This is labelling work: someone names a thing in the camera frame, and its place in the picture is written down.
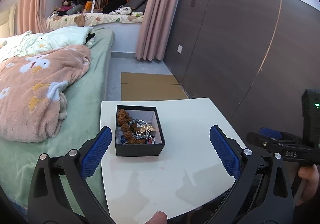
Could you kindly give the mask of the right hand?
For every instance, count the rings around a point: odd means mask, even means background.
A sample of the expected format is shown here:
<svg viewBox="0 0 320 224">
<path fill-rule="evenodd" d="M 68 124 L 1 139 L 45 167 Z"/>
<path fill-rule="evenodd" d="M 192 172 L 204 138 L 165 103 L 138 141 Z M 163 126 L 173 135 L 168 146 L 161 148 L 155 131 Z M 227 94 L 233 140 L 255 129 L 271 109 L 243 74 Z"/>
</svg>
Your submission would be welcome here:
<svg viewBox="0 0 320 224">
<path fill-rule="evenodd" d="M 319 185 L 319 172 L 316 165 L 300 167 L 298 176 L 306 181 L 306 186 L 298 200 L 297 206 L 309 201 L 314 197 Z"/>
</svg>

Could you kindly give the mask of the left hand thumb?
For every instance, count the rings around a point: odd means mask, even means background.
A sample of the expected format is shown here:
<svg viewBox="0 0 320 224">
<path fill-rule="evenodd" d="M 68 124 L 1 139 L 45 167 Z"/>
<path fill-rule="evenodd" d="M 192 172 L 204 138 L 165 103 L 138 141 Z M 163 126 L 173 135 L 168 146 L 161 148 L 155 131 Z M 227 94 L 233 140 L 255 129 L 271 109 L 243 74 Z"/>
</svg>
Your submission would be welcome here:
<svg viewBox="0 0 320 224">
<path fill-rule="evenodd" d="M 164 212 L 156 212 L 145 224 L 167 224 L 167 215 Z"/>
</svg>

